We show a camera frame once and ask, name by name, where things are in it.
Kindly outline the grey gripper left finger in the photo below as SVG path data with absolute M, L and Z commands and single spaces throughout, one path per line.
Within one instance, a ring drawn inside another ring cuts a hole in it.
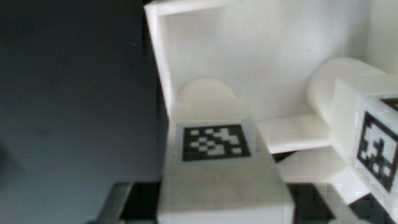
M 158 224 L 160 183 L 116 183 L 98 217 L 87 224 Z

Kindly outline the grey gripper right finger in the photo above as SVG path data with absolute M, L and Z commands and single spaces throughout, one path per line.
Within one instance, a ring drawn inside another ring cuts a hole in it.
M 329 184 L 290 183 L 294 224 L 356 224 L 356 215 Z

